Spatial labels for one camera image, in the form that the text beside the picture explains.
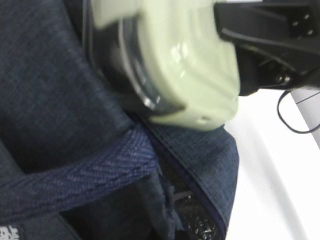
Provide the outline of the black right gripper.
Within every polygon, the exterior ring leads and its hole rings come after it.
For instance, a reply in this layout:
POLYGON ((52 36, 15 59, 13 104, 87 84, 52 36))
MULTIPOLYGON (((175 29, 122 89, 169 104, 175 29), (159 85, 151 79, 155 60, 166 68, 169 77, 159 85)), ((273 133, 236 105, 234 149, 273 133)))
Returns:
POLYGON ((318 0, 219 2, 214 17, 220 37, 235 46, 240 96, 320 88, 318 0))

